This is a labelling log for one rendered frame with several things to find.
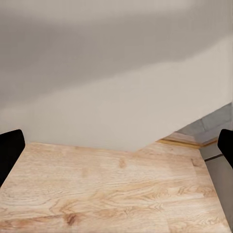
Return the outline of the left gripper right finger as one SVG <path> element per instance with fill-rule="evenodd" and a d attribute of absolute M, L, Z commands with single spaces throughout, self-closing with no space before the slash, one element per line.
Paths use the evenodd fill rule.
<path fill-rule="evenodd" d="M 233 131 L 222 129 L 217 146 L 233 168 Z"/>

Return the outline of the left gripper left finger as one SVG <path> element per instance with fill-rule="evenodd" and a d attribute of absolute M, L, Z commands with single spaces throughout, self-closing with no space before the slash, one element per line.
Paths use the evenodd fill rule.
<path fill-rule="evenodd" d="M 25 149 L 21 129 L 0 134 L 0 187 Z"/>

